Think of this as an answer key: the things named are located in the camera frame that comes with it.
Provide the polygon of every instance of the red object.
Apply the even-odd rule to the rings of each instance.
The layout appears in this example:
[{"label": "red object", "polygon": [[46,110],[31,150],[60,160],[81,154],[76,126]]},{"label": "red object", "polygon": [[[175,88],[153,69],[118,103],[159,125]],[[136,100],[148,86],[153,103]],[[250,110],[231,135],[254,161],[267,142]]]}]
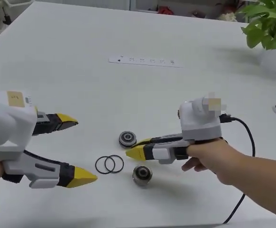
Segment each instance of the red object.
[{"label": "red object", "polygon": [[236,6],[232,6],[232,5],[227,5],[223,7],[223,13],[235,13],[237,11]]},{"label": "red object", "polygon": [[173,11],[171,11],[167,6],[159,6],[158,13],[166,14],[166,15],[174,15]]}]

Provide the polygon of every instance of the yellow fingertip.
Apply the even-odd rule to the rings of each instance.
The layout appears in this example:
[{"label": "yellow fingertip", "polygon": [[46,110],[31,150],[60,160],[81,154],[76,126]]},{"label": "yellow fingertip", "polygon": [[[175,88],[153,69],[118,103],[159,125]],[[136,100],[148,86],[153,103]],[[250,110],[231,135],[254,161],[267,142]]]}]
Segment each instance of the yellow fingertip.
[{"label": "yellow fingertip", "polygon": [[85,184],[92,183],[98,179],[97,176],[80,167],[75,167],[74,179],[66,186],[67,188],[75,188]]},{"label": "yellow fingertip", "polygon": [[136,144],[148,144],[149,142],[150,142],[150,140],[151,140],[152,138],[148,138],[148,139],[144,139],[144,140],[141,140],[141,141],[139,141],[138,143],[136,143]]},{"label": "yellow fingertip", "polygon": [[65,114],[57,113],[57,116],[60,118],[62,122],[78,122],[76,119]]},{"label": "yellow fingertip", "polygon": [[144,145],[136,146],[136,147],[126,151],[125,154],[130,158],[133,158],[133,159],[136,159],[139,161],[145,161],[146,158],[144,155],[143,147],[144,147]]}]

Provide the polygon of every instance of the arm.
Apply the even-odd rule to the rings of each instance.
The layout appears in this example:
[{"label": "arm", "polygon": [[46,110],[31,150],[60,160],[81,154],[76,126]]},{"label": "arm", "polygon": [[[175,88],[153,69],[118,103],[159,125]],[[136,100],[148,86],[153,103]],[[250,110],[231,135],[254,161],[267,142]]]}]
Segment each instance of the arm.
[{"label": "arm", "polygon": [[209,169],[223,184],[236,187],[276,214],[276,161],[246,156],[220,139],[191,145],[187,153],[192,158],[182,167],[184,171]]}]

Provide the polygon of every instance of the power strip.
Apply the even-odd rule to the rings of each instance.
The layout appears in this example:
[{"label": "power strip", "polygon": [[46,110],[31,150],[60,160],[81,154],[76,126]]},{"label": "power strip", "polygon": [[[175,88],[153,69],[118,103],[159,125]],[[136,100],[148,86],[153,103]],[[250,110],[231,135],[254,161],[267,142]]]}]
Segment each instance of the power strip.
[{"label": "power strip", "polygon": [[159,58],[144,58],[144,57],[126,57],[116,56],[109,58],[110,63],[123,63],[123,64],[135,64],[135,65],[147,65],[158,67],[183,67],[175,60],[166,60]]}]

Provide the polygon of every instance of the sticker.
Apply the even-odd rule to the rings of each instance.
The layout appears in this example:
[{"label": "sticker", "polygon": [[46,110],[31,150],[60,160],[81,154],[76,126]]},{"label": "sticker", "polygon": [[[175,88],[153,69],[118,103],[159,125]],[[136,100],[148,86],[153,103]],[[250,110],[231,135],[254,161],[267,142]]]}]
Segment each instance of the sticker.
[{"label": "sticker", "polygon": [[7,97],[9,99],[9,106],[24,108],[24,99],[21,92],[7,91]]},{"label": "sticker", "polygon": [[110,63],[157,66],[157,67],[182,67],[182,65],[180,65],[175,60],[144,58],[144,57],[115,56],[115,57],[110,57],[109,62]]}]

